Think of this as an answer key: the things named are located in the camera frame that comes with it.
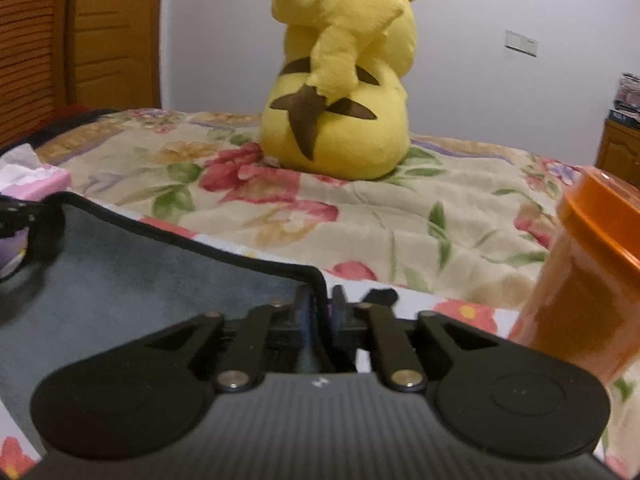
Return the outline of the orange plastic cup with lid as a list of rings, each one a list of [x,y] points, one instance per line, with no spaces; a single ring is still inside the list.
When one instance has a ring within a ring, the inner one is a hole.
[[[639,356],[639,191],[588,167],[556,215],[559,232],[509,338],[607,384]]]

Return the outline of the yellow Pikachu plush toy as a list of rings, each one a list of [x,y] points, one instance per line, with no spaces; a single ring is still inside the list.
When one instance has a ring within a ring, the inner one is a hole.
[[[401,83],[414,0],[271,0],[284,62],[262,112],[268,164],[344,180],[390,174],[410,145]]]

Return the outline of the white wall switch plate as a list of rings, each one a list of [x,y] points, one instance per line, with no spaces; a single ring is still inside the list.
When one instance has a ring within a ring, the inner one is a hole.
[[[504,46],[509,50],[523,53],[525,55],[532,56],[533,58],[536,58],[538,53],[537,40],[519,34],[518,32],[512,32],[512,30],[506,31],[506,36],[504,36]]]

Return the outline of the wooden louvered wardrobe door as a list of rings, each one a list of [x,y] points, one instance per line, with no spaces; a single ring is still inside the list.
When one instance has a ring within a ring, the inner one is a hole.
[[[66,107],[67,0],[1,0],[1,145]]]

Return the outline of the floral bed quilt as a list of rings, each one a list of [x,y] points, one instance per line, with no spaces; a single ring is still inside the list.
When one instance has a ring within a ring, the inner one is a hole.
[[[381,284],[514,321],[558,227],[556,203],[580,174],[517,148],[415,136],[392,174],[348,182],[268,166],[258,124],[255,115],[125,110],[37,153],[70,173],[76,193],[137,219],[323,272],[356,261]]]

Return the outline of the white fruit print sheet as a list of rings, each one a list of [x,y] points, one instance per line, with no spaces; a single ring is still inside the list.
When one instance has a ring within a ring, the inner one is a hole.
[[[334,286],[351,297],[391,289],[404,318],[432,310],[492,334],[512,313],[484,304],[386,288],[363,264],[329,272],[250,257],[236,245],[167,222],[134,219],[75,194],[52,195],[30,231],[32,260],[1,279],[1,474],[27,474],[46,450],[30,416],[37,385],[58,368],[164,330],[208,311],[228,320],[260,304],[312,291],[295,373],[335,372],[341,356],[322,335],[332,327]]]

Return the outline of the purple and grey towel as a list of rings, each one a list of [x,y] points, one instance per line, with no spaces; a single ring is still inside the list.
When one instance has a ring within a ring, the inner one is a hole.
[[[321,272],[224,252],[73,193],[6,198],[27,232],[1,281],[1,399],[39,452],[124,457],[190,430],[254,307],[284,304],[266,367],[349,370]]]

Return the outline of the pink tissue box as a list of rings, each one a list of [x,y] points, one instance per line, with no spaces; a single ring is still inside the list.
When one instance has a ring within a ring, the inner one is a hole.
[[[29,144],[11,148],[1,156],[2,195],[38,202],[53,193],[67,191],[71,186],[70,173],[42,162]]]

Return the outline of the wooden sideboard cabinet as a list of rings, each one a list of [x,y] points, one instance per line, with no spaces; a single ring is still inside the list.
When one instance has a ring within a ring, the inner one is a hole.
[[[639,130],[607,119],[596,167],[638,188],[640,184]]]

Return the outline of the wooden panel door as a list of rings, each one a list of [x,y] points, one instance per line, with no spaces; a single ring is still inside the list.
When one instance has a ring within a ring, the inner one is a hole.
[[[68,0],[67,93],[93,110],[160,106],[160,0]]]

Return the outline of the clutter pile on cabinet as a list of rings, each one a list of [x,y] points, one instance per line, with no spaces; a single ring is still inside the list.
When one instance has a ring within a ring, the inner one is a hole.
[[[608,119],[629,128],[638,129],[640,122],[640,78],[622,73]]]

